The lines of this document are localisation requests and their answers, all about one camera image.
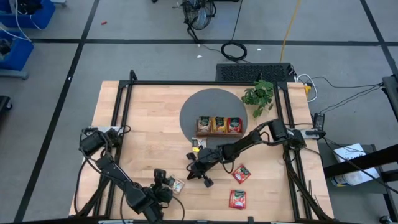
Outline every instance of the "gray floor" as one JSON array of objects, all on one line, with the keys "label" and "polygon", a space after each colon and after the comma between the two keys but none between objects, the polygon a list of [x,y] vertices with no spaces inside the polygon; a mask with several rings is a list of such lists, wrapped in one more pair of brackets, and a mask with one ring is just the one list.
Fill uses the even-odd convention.
[{"label": "gray floor", "polygon": [[[68,0],[57,7],[47,29],[28,30],[32,38],[79,39],[94,0]],[[235,39],[282,40],[295,7],[294,0],[245,0]],[[386,41],[398,42],[396,0],[367,0]],[[176,0],[100,0],[89,39],[190,39]],[[239,4],[218,2],[217,16],[198,32],[201,39],[229,39]],[[360,1],[303,0],[289,40],[377,41]],[[220,45],[208,45],[218,49]],[[0,78],[0,95],[12,97],[14,108],[0,126],[0,223],[12,222],[42,146],[77,44],[35,44],[24,70],[28,80]],[[279,45],[247,45],[250,62],[278,62]],[[398,47],[389,47],[398,60]],[[230,48],[228,52],[239,53]],[[297,73],[324,76],[335,85],[378,83],[391,69],[380,46],[294,46],[285,48],[285,62]],[[68,215],[81,162],[77,151],[81,128],[89,125],[103,80],[214,80],[217,63],[230,63],[218,52],[195,44],[85,44],[75,76],[35,186],[25,221]],[[359,90],[336,90],[316,80],[312,113]],[[397,144],[398,123],[383,92],[375,91],[326,116],[327,135],[340,143]],[[387,209],[381,195],[331,195],[341,221],[377,223]]]}]

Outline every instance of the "gray circular plate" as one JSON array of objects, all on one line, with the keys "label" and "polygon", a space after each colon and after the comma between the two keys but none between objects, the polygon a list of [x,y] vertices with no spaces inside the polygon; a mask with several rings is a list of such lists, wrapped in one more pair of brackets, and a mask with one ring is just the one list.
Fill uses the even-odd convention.
[{"label": "gray circular plate", "polygon": [[[186,100],[180,113],[180,126],[189,141],[196,136],[196,120],[200,116],[239,117],[243,122],[243,134],[248,127],[248,115],[241,99],[225,90],[201,90]],[[234,143],[238,139],[207,137],[207,147],[215,149],[217,145]]]}]

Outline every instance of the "snack packet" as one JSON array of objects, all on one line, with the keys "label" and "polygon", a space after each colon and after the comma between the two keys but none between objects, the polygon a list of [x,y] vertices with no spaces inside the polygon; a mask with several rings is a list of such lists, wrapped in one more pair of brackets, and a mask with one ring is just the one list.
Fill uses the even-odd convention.
[{"label": "snack packet", "polygon": [[214,133],[225,133],[226,132],[226,125],[227,119],[222,117],[215,117],[212,118],[211,122],[213,123],[213,132]]},{"label": "snack packet", "polygon": [[211,119],[210,117],[201,116],[198,121],[198,132],[211,132]]},{"label": "snack packet", "polygon": [[185,183],[182,180],[176,178],[174,175],[170,176],[169,187],[173,190],[174,193],[179,194],[184,185]]},{"label": "snack packet", "polygon": [[242,132],[241,118],[228,118],[228,132],[229,133],[241,133]]},{"label": "snack packet", "polygon": [[237,209],[246,208],[246,192],[243,190],[232,190],[229,196],[229,207]]},{"label": "snack packet", "polygon": [[244,165],[240,165],[233,173],[232,176],[238,181],[239,184],[242,184],[248,177],[250,177],[251,173],[246,169]]}]

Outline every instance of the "blue bin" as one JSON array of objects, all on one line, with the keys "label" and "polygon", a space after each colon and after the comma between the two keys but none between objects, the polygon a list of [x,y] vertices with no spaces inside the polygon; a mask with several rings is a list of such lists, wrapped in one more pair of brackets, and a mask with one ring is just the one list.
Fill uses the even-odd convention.
[{"label": "blue bin", "polygon": [[[54,3],[51,0],[33,0],[40,1],[43,8],[39,9],[32,15],[20,15],[18,14],[18,23],[21,28],[34,28],[37,29],[35,24],[40,28],[44,29],[50,22],[52,15],[55,12]],[[0,9],[9,14],[0,14],[0,22],[2,22],[6,27],[18,27],[15,14],[11,14],[10,6],[8,0],[0,0]]]},{"label": "blue bin", "polygon": [[[10,34],[14,34],[19,37],[23,37],[23,34],[19,31],[8,31]],[[33,50],[33,44],[28,40],[22,40],[15,37],[11,37],[4,31],[0,31],[0,39],[7,39],[11,44],[11,51],[6,55],[4,60],[0,60],[1,69],[10,69],[21,71],[30,53]]]}]

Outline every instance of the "green leaves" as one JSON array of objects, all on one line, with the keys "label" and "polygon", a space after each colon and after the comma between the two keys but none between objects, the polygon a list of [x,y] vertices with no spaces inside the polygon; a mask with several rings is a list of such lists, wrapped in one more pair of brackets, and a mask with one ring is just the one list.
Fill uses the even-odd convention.
[{"label": "green leaves", "polygon": [[[242,96],[242,102],[247,105],[259,105],[258,109],[254,110],[254,118],[259,117],[267,104],[272,102],[274,96],[274,84],[259,80],[254,82],[254,88],[245,89],[245,94]],[[268,110],[271,110],[273,104],[270,104]]]}]

